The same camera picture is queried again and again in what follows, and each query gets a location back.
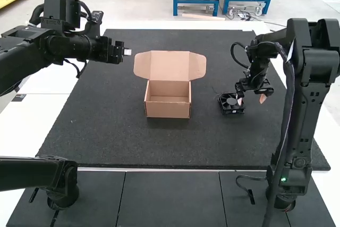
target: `black mat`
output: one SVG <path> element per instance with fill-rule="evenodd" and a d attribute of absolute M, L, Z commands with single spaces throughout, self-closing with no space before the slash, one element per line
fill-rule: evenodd
<path fill-rule="evenodd" d="M 34 189 L 26 189 L 7 227 L 115 226 L 124 178 L 125 172 L 78 171 L 79 198 L 56 216 L 47 206 L 45 191 L 39 190 L 33 203 L 28 203 Z"/>
<path fill-rule="evenodd" d="M 279 142 L 285 88 L 274 68 L 274 94 L 263 104 L 247 93 L 243 116 L 221 115 L 216 94 L 234 92 L 243 69 L 230 45 L 248 44 L 253 32 L 223 30 L 107 30 L 133 54 L 149 50 L 192 51 L 207 57 L 206 76 L 192 82 L 191 118 L 147 119 L 146 80 L 133 74 L 133 57 L 120 65 L 90 62 L 39 153 L 81 166 L 265 169 Z M 244 52 L 238 58 L 247 63 Z M 313 167 L 330 167 L 316 143 Z"/>
<path fill-rule="evenodd" d="M 127 172 L 117 226 L 226 227 L 218 172 Z"/>
<path fill-rule="evenodd" d="M 219 173 L 228 227 L 261 226 L 267 206 L 265 195 L 267 182 L 239 179 L 243 186 L 252 190 L 255 201 L 255 204 L 252 205 L 248 195 L 235 183 L 236 177 L 241 174 L 257 177 L 266 175 L 265 172 Z M 270 226 L 335 227 L 335 224 L 312 178 L 307 194 L 297 198 L 295 209 L 288 213 L 275 210 Z"/>

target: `caster wheel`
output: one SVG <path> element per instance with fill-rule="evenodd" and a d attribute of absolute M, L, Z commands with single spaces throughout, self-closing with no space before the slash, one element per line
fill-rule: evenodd
<path fill-rule="evenodd" d="M 229 10 L 229 12 L 228 12 L 228 15 L 229 15 L 229 16 L 233 16 L 233 15 L 234 15 L 234 11 L 235 11 L 235 8 L 234 8 L 234 7 L 230 8 L 230 10 Z"/>
<path fill-rule="evenodd" d="M 255 8 L 255 14 L 256 14 L 256 16 L 260 16 L 262 14 L 262 9 L 259 8 L 259 7 L 256 7 Z"/>

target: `cardboard box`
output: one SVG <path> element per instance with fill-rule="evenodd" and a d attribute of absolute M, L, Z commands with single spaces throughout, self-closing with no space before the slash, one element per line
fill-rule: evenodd
<path fill-rule="evenodd" d="M 191 81 L 204 77 L 207 60 L 191 52 L 150 51 L 136 54 L 133 72 L 148 79 L 147 117 L 190 118 Z"/>

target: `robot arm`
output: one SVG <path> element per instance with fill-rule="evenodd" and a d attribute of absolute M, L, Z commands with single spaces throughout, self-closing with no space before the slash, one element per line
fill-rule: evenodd
<path fill-rule="evenodd" d="M 266 79 L 269 59 L 280 52 L 286 55 L 293 44 L 293 92 L 287 85 L 292 100 L 286 96 L 281 140 L 267 168 L 268 205 L 262 227 L 269 226 L 274 207 L 290 211 L 297 197 L 307 193 L 312 173 L 311 148 L 321 105 L 330 85 L 340 75 L 339 39 L 337 20 L 290 19 L 286 29 L 259 35 L 246 48 L 251 66 L 246 77 L 235 85 L 242 98 L 248 90 L 266 96 L 274 92 Z"/>
<path fill-rule="evenodd" d="M 84 31 L 81 17 L 88 21 Z M 99 61 L 119 64 L 125 53 L 124 42 L 100 36 L 103 12 L 90 13 L 79 0 L 45 0 L 35 8 L 30 26 L 19 26 L 0 38 L 0 96 L 12 91 L 21 80 L 51 64 L 63 65 L 66 58 L 78 61 Z M 47 192 L 48 206 L 65 209 L 73 205 L 79 195 L 77 163 L 64 158 L 40 156 L 35 158 L 0 158 L 0 191 L 37 187 Z"/>
<path fill-rule="evenodd" d="M 85 7 L 88 22 L 84 31 L 80 18 Z M 103 12 L 90 13 L 78 0 L 45 0 L 36 7 L 31 25 L 41 23 L 41 28 L 19 26 L 2 34 L 0 38 L 0 96 L 13 90 L 21 80 L 51 64 L 63 65 L 65 58 L 78 61 L 99 61 L 119 64 L 127 52 L 124 42 L 100 36 Z"/>

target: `black fan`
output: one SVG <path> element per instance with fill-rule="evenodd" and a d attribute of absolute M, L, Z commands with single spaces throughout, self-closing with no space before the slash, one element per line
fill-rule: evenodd
<path fill-rule="evenodd" d="M 218 103 L 221 107 L 222 114 L 244 114 L 244 102 L 239 105 L 236 99 L 236 93 L 222 93 L 218 97 Z"/>

